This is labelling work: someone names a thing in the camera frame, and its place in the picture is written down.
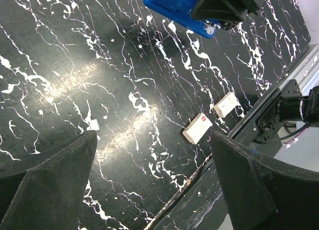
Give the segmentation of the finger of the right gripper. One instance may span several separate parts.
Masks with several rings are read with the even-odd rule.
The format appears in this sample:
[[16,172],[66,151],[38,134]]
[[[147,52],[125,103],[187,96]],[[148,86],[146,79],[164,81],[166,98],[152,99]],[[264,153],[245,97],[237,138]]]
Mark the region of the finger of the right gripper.
[[258,15],[265,0],[197,0],[191,11],[194,20],[216,20],[229,30],[244,22],[248,15]]

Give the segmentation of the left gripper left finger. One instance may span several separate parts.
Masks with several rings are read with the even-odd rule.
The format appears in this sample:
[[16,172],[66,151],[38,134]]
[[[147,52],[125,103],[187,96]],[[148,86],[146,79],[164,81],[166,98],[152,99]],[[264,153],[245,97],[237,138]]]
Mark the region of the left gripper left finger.
[[0,165],[2,230],[74,230],[97,149],[80,135],[21,163]]

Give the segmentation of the blue black stapler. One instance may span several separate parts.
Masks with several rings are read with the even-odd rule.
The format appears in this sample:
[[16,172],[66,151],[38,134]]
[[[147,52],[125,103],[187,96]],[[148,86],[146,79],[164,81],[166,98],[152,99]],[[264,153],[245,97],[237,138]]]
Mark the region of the blue black stapler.
[[194,20],[191,17],[197,0],[143,0],[146,7],[205,38],[212,38],[221,28],[215,19]]

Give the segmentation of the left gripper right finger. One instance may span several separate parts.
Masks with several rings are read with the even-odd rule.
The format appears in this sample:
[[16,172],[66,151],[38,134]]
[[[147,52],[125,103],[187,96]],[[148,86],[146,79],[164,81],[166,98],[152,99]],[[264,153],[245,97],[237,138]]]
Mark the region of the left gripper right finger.
[[227,144],[241,167],[230,187],[229,173],[219,176],[235,230],[317,230],[319,174],[287,164],[247,146]]

